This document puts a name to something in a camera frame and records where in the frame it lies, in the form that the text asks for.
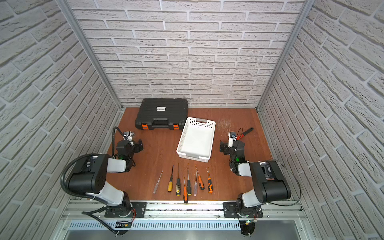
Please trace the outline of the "orange black handle screwdriver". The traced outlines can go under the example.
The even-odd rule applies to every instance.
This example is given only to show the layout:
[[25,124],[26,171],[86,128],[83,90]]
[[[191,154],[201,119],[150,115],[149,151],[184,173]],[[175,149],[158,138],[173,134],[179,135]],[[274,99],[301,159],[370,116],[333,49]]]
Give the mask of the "orange black handle screwdriver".
[[209,193],[212,194],[213,193],[213,184],[212,184],[212,178],[210,175],[209,168],[207,168],[207,173],[208,173],[208,189],[209,189]]

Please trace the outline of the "clear pink handle screwdriver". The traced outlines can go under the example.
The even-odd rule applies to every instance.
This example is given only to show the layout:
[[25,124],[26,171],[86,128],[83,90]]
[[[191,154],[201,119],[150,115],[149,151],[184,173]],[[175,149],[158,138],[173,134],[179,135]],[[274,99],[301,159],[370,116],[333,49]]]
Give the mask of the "clear pink handle screwdriver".
[[195,173],[195,182],[194,182],[194,196],[196,197],[197,196],[197,193],[198,193],[198,173],[196,171]]

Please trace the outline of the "black yellow handle screwdriver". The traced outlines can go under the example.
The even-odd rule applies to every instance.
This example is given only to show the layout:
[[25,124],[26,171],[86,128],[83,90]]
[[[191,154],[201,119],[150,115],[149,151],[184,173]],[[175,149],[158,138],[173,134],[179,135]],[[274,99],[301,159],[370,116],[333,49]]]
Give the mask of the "black yellow handle screwdriver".
[[181,179],[180,179],[180,166],[178,164],[178,176],[177,176],[177,182],[176,182],[176,196],[181,195]]

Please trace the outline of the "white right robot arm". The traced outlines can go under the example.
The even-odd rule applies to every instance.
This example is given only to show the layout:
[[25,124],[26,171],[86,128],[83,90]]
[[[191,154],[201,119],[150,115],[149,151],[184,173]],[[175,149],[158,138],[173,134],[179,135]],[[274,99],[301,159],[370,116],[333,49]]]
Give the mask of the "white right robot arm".
[[220,142],[220,152],[230,157],[229,166],[235,175],[252,178],[253,189],[240,194],[237,199],[235,211],[238,216],[256,216],[259,206],[291,197],[289,184],[276,161],[247,161],[242,141]]

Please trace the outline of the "black green handle screwdriver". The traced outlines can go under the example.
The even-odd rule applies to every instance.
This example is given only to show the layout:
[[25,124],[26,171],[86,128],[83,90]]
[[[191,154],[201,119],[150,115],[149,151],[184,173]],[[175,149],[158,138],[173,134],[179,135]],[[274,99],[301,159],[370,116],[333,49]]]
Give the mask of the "black green handle screwdriver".
[[189,168],[187,168],[187,195],[192,195],[192,188],[191,188],[191,181],[190,181],[190,175],[189,175]]

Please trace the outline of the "orange grey handle screwdriver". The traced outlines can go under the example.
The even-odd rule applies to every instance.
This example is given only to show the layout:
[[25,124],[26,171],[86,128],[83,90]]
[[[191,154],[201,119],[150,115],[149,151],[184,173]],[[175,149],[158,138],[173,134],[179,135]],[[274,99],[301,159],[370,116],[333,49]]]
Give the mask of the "orange grey handle screwdriver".
[[202,178],[201,178],[201,176],[200,176],[200,174],[199,174],[199,171],[198,171],[197,167],[195,167],[195,168],[196,168],[196,176],[197,176],[197,180],[198,180],[199,187],[200,187],[200,189],[203,191],[203,190],[205,189],[203,180],[202,180]]

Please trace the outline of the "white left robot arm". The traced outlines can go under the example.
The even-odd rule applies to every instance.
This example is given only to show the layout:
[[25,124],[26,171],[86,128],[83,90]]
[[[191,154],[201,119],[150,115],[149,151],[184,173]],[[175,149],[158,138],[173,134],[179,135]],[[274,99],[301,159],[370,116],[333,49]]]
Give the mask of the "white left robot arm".
[[128,173],[136,164],[133,156],[144,149],[142,140],[123,140],[117,144],[117,156],[86,154],[71,161],[62,171],[60,184],[68,195],[96,200],[102,204],[99,212],[105,217],[136,216],[126,192],[118,190],[107,181],[107,174]]

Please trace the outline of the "long orange handle screwdriver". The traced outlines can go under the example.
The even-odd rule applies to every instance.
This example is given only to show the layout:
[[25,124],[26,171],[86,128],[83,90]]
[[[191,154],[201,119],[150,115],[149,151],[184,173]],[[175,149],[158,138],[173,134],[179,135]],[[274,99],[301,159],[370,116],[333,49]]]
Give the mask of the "long orange handle screwdriver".
[[183,180],[184,180],[183,201],[184,201],[184,203],[188,203],[188,189],[187,189],[187,185],[186,185],[185,176],[183,176]]

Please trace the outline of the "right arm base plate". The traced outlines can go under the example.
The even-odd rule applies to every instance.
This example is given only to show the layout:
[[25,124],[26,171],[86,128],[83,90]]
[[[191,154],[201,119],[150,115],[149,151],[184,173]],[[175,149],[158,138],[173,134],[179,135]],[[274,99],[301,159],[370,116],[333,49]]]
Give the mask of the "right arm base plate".
[[224,202],[223,203],[225,218],[263,218],[264,214],[261,206],[255,207],[242,207],[237,202]]

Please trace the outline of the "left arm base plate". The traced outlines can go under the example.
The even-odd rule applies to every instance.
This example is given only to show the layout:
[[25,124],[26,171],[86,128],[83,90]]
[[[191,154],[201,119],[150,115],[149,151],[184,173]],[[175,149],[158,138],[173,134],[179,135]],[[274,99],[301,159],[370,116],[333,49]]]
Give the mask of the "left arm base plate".
[[143,218],[146,212],[146,202],[130,202],[128,205],[122,203],[118,206],[107,207],[105,218]]

